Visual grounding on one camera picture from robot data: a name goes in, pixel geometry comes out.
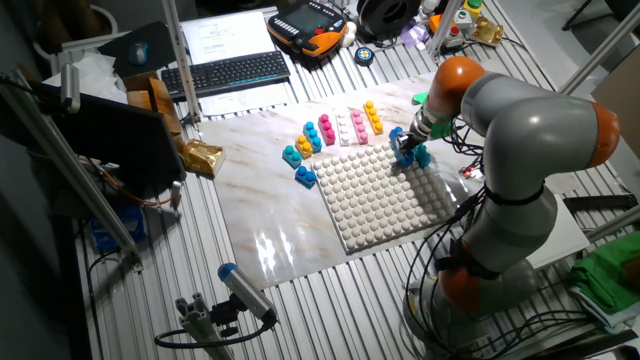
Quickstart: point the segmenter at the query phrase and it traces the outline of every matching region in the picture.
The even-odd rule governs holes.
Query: keyboard
[[[197,97],[272,84],[290,75],[280,51],[212,61],[189,68]],[[160,74],[171,99],[184,101],[186,97],[178,69],[162,70]]]

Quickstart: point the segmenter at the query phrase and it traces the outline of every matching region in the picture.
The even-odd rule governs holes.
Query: cardboard box
[[[182,133],[180,119],[173,106],[173,100],[169,96],[167,86],[162,80],[158,80],[158,75],[155,72],[140,74],[122,81],[127,89],[129,105],[163,114],[171,135],[177,136]]]
[[[591,93],[618,115],[620,133],[640,158],[640,47],[636,47]]]

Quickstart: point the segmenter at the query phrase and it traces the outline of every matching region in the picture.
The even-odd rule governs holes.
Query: pink lego brick
[[[351,121],[353,121],[353,127],[356,129],[356,138],[358,143],[364,145],[369,142],[369,135],[364,127],[363,119],[360,110],[353,110],[351,112]]]
[[[324,143],[327,144],[327,146],[333,145],[336,142],[336,133],[331,127],[329,115],[322,114],[322,116],[320,116],[318,119],[318,129],[320,129]]]

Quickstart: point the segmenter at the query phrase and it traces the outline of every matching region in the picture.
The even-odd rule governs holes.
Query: lego baseplate
[[[313,169],[347,254],[438,225],[456,209],[440,176],[417,163],[402,169],[388,143]]]

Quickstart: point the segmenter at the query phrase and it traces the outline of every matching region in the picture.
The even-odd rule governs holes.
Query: orange controller
[[[300,1],[267,22],[271,35],[295,52],[316,57],[337,47],[346,22],[335,11],[315,1]]]

